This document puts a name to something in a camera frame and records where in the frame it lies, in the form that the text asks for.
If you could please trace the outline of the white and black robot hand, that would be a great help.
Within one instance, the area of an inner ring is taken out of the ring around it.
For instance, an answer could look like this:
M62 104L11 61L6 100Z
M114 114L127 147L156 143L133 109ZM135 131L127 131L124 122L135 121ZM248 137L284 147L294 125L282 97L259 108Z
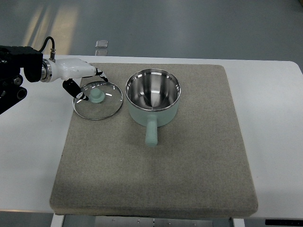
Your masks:
M43 59L40 81L54 82L57 79L62 79L62 87L72 97L88 101L89 97L82 92L81 88L74 80L93 76L99 76L105 82L108 82L107 76L102 70L81 59Z

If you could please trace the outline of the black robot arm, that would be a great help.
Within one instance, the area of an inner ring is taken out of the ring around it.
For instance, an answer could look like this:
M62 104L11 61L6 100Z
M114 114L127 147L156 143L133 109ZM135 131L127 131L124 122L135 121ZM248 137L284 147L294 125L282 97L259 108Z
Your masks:
M30 46L0 47L0 112L4 113L27 96L22 87L24 75L29 82L38 82L42 74L43 54Z

